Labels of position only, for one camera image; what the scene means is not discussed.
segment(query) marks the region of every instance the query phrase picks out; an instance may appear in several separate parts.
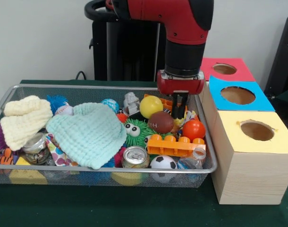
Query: green tablecloth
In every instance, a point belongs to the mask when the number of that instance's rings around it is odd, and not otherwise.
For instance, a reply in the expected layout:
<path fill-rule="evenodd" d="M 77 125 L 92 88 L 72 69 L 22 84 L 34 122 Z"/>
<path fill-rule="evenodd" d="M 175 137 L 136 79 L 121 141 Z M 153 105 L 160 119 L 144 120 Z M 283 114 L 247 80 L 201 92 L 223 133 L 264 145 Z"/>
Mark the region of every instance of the green tablecloth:
<path fill-rule="evenodd" d="M 101 81 L 22 83 L 114 85 Z M 13 225 L 288 227 L 288 190 L 279 206 L 233 206 L 218 204 L 210 176 L 198 189 L 0 185 L 0 226 Z"/>

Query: green fuzzy toy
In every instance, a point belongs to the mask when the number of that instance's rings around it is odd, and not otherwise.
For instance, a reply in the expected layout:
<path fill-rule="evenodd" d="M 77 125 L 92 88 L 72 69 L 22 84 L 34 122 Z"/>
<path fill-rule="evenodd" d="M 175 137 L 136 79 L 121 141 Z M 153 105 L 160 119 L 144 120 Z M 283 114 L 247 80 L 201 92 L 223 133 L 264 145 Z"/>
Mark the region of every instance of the green fuzzy toy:
<path fill-rule="evenodd" d="M 128 119 L 125 122 L 125 128 L 127 130 L 127 139 L 126 139 L 127 147 L 140 146 L 140 147 L 146 148 L 147 143 L 145 142 L 145 138 L 153 134 L 158 134 L 155 130 L 149 128 L 147 123 L 144 123 L 139 120 L 134 120 L 134 119 Z M 160 134 L 160 135 L 164 139 L 165 136 L 172 135 L 172 134 L 166 133 L 166 134 Z"/>

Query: orange toy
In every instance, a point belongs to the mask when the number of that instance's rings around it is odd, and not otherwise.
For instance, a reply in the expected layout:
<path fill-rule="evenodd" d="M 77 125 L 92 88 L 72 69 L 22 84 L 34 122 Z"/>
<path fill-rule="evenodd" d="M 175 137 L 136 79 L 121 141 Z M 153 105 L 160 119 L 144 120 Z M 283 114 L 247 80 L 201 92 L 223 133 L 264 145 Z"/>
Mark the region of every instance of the orange toy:
<path fill-rule="evenodd" d="M 203 139 L 206 134 L 206 129 L 203 123 L 198 120 L 187 121 L 183 126 L 183 136 L 194 140 L 196 138 Z"/>
<path fill-rule="evenodd" d="M 166 100 L 166 99 L 163 99 L 163 98 L 159 98 L 163 104 L 163 108 L 164 109 L 169 109 L 170 111 L 172 111 L 172 101 L 170 100 Z"/>
<path fill-rule="evenodd" d="M 10 148 L 6 148 L 3 156 L 0 157 L 0 164 L 1 165 L 12 165 L 13 164 L 13 152 Z"/>
<path fill-rule="evenodd" d="M 148 154 L 187 157 L 195 148 L 206 150 L 206 145 L 190 143 L 190 139 L 187 137 L 179 138 L 178 142 L 174 136 L 166 136 L 162 140 L 162 136 L 154 134 L 148 140 L 147 148 Z"/>
<path fill-rule="evenodd" d="M 117 117 L 119 119 L 119 121 L 121 121 L 122 123 L 125 123 L 127 121 L 127 116 L 124 113 L 118 113 Z"/>
<path fill-rule="evenodd" d="M 205 144 L 205 141 L 201 138 L 196 138 L 193 140 L 193 143 L 196 143 L 196 144 Z"/>

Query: metal basket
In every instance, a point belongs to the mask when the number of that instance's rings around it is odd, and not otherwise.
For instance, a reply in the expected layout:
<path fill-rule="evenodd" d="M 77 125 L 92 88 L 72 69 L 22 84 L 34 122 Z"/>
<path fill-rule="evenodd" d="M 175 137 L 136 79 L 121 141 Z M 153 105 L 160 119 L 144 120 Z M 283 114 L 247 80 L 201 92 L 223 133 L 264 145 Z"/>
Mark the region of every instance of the metal basket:
<path fill-rule="evenodd" d="M 30 95 L 46 99 L 47 95 L 63 95 L 71 106 L 85 102 L 100 102 L 106 98 L 116 100 L 123 106 L 127 92 L 142 99 L 144 94 L 170 99 L 150 87 L 99 87 L 62 85 L 17 85 L 11 87 L 0 101 L 0 119 L 7 102 L 17 101 Z M 189 110 L 195 110 L 200 120 L 206 124 L 198 96 L 190 96 Z M 0 183 L 53 184 L 53 185 L 104 185 L 104 186 L 144 186 L 144 187 L 193 187 L 198 188 L 208 173 L 217 167 L 212 140 L 206 128 L 207 157 L 203 169 L 128 169 L 72 166 L 17 166 L 0 165 Z"/>

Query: googly eye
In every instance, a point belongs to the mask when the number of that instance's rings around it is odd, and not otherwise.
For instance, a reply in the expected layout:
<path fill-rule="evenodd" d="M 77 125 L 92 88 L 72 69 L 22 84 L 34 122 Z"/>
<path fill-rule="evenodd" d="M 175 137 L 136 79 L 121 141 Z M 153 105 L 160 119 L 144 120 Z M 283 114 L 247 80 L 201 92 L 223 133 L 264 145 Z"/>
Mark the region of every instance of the googly eye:
<path fill-rule="evenodd" d="M 145 137 L 144 143 L 145 143 L 146 146 L 147 146 L 148 140 L 150 140 L 151 137 L 152 137 L 151 135 Z"/>
<path fill-rule="evenodd" d="M 133 137 L 137 137 L 140 135 L 140 132 L 141 132 L 140 128 L 138 126 L 133 125 L 129 134 Z"/>
<path fill-rule="evenodd" d="M 126 125 L 125 125 L 126 133 L 127 133 L 127 134 L 130 134 L 132 128 L 134 128 L 134 125 L 133 125 L 133 124 L 129 124 L 129 123 L 126 124 Z"/>

